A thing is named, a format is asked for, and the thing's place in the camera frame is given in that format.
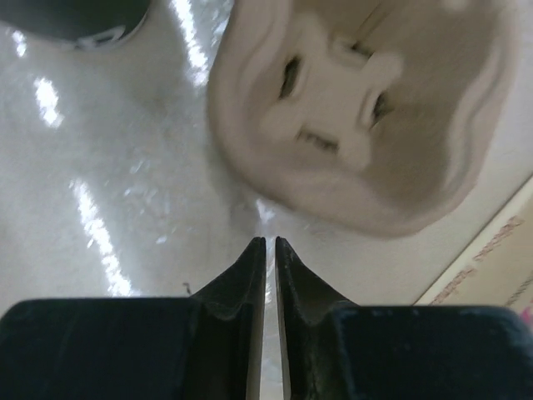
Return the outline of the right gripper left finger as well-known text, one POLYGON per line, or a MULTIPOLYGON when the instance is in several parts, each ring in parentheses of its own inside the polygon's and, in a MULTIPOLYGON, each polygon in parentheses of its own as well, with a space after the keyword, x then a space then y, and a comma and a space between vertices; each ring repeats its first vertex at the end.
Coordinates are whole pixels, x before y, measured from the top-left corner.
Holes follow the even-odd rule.
POLYGON ((4 399, 256 399, 267 244, 187 297, 27 300, 1 319, 4 399))

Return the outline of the cardboard cup carrier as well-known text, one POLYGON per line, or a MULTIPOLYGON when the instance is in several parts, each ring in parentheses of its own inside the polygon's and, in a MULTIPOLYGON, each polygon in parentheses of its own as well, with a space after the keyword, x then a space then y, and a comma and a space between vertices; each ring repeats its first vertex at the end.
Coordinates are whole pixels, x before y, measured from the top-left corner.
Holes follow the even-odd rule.
POLYGON ((236 1, 209 76, 214 142, 287 208, 385 237, 472 191, 515 80, 515 1, 236 1))

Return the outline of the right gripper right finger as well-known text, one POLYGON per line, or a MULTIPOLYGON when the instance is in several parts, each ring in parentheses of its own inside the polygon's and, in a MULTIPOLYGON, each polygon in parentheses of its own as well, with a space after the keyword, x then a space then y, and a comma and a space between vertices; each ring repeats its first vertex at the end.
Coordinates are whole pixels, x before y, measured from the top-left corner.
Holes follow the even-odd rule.
POLYGON ((529 399, 532 334, 487 306, 361 306, 276 240, 288 399, 529 399))

